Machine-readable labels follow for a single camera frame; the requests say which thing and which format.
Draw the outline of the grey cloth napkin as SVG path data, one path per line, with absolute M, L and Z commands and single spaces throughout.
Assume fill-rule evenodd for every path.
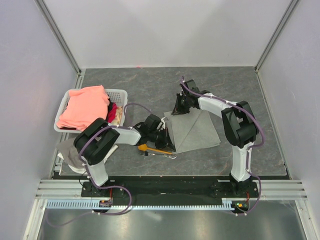
M 165 112 L 172 129 L 176 154 L 218 146 L 221 141 L 208 111 L 192 108 L 190 113 L 171 115 Z

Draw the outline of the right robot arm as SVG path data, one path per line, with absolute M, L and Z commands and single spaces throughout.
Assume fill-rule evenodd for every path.
M 232 146 L 230 176 L 233 181 L 229 191 L 235 197 L 242 196 L 247 191 L 245 182 L 252 176 L 252 148 L 260 131 L 249 103 L 228 101 L 209 91 L 200 91 L 192 79 L 184 81 L 182 78 L 179 85 L 181 92 L 176 95 L 173 115 L 188 114 L 191 108 L 196 108 L 222 119 L 224 135 Z

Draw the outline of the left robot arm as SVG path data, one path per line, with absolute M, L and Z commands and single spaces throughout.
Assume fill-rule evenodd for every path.
M 153 143 L 156 150 L 176 151 L 165 121 L 154 114 L 129 127 L 110 125 L 103 118 L 97 118 L 75 138 L 73 145 L 93 183 L 92 191 L 104 197 L 110 191 L 104 158 L 111 148 L 120 144 L 141 146 L 148 142 Z

